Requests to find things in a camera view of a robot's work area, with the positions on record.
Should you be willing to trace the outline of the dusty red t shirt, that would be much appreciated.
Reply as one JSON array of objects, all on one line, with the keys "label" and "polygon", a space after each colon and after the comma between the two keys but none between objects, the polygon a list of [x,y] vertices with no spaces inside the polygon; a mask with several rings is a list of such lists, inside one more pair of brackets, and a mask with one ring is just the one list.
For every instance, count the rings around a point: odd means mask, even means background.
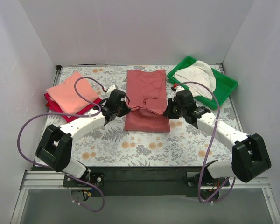
[{"label": "dusty red t shirt", "polygon": [[170,132],[167,108],[166,71],[127,71],[126,91],[131,111],[126,115],[125,130]]}]

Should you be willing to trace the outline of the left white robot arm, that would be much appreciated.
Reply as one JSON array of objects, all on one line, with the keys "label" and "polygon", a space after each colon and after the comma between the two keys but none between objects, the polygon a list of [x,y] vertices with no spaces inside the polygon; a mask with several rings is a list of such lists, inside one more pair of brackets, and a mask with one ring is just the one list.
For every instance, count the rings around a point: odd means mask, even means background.
[{"label": "left white robot arm", "polygon": [[90,181],[90,169],[72,158],[72,145],[97,128],[101,128],[116,117],[130,112],[126,104],[126,93],[114,89],[108,93],[98,106],[91,109],[84,117],[61,126],[48,126],[36,150],[36,157],[56,172],[63,172],[74,177],[78,186],[84,187]]}]

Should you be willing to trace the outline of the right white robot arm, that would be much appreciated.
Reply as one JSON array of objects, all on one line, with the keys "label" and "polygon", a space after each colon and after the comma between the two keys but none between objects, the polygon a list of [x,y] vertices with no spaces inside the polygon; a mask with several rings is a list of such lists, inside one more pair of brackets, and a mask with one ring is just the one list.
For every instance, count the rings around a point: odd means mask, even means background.
[{"label": "right white robot arm", "polygon": [[201,168],[200,177],[206,185],[215,184],[220,178],[236,177],[249,182],[272,167],[264,139],[257,133],[249,135],[219,121],[207,108],[196,105],[192,93],[181,86],[172,89],[164,116],[168,119],[184,118],[185,121],[211,135],[232,153],[230,160],[212,161]]}]

